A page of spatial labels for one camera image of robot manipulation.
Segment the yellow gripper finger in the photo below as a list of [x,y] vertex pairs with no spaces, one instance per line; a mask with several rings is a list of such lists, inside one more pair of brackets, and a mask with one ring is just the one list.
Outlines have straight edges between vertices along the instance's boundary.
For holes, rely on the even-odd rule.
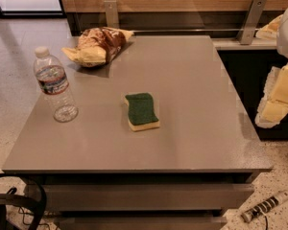
[[270,23],[260,28],[256,32],[255,37],[259,39],[275,40],[281,18],[282,15],[279,15],[278,17],[274,18]]
[[288,64],[272,67],[269,72],[264,90],[255,116],[258,127],[272,128],[288,114]]

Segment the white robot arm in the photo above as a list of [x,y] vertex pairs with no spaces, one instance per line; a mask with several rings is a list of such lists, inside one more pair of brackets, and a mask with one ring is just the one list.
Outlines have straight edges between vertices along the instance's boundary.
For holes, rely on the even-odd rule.
[[[288,58],[288,8],[268,25],[260,29],[256,36],[261,39],[276,39],[277,52]],[[261,98],[255,124],[262,128],[272,128],[288,114],[288,62],[281,68],[272,67]]]

